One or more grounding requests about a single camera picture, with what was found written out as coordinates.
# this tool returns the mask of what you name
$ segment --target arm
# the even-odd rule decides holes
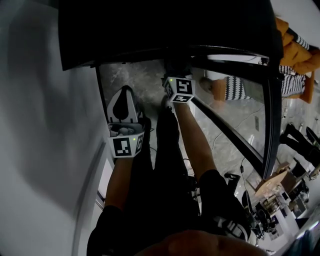
[[[133,158],[118,158],[106,189],[104,206],[124,210],[130,186]]]
[[[216,165],[208,141],[185,103],[174,104],[186,154],[189,157],[195,177],[199,181],[208,170],[216,170]]]

